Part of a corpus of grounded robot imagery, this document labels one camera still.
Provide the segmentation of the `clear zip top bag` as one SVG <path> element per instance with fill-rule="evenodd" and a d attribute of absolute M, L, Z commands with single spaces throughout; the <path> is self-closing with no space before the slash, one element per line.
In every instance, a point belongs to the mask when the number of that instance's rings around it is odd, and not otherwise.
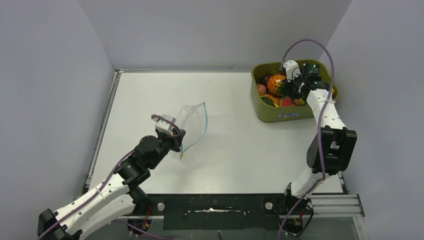
<path fill-rule="evenodd" d="M 195 105 L 183 105 L 176 115 L 176 125 L 181 131 L 185 131 L 185 135 L 179 147 L 179 159 L 181 160 L 185 153 L 197 144 L 207 132 L 208 112 L 206 103 L 201 102 Z"/>

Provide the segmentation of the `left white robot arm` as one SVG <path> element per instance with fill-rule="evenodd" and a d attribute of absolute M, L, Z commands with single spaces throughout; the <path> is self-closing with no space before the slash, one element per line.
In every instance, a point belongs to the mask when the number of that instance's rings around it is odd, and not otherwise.
<path fill-rule="evenodd" d="M 64 207 L 44 210 L 38 217 L 38 239 L 84 240 L 113 220 L 148 206 L 149 198 L 139 185 L 170 151 L 180 152 L 186 131 L 156 134 L 143 137 L 99 185 Z"/>

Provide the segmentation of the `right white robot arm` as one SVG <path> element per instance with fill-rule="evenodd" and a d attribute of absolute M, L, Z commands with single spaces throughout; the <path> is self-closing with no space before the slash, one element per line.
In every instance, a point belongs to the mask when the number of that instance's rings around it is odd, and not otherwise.
<path fill-rule="evenodd" d="M 281 65 L 286 76 L 283 85 L 291 100 L 302 99 L 310 107 L 316 121 L 317 132 L 307 153 L 307 168 L 281 199 L 282 209 L 289 214 L 301 207 L 301 197 L 308 197 L 327 178 L 346 170 L 357 141 L 357 133 L 341 120 L 333 100 L 333 86 L 321 80 L 320 65 L 294 60 Z"/>

